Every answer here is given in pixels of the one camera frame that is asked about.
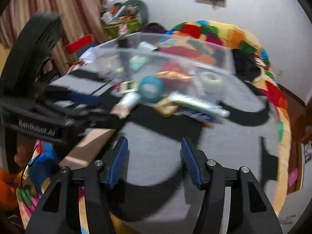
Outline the orange left sleeve forearm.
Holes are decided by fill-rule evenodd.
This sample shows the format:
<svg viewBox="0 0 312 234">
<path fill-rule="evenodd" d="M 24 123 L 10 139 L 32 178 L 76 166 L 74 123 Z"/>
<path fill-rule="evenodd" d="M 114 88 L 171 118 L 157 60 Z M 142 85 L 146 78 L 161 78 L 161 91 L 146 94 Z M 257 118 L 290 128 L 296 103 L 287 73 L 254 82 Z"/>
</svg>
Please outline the orange left sleeve forearm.
<svg viewBox="0 0 312 234">
<path fill-rule="evenodd" d="M 21 182 L 18 174 L 0 172 L 0 207 L 2 211 L 11 211 L 17 207 L 16 189 Z"/>
</svg>

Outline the left hand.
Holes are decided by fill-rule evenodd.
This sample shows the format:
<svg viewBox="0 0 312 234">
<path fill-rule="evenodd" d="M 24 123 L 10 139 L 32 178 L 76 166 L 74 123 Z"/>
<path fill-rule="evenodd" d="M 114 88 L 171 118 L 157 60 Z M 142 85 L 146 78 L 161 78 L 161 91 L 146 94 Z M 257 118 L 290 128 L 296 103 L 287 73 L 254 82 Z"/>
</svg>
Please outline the left hand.
<svg viewBox="0 0 312 234">
<path fill-rule="evenodd" d="M 24 168 L 32 158 L 36 139 L 27 139 L 21 142 L 17 147 L 17 153 L 14 156 L 15 163 L 20 167 Z"/>
</svg>

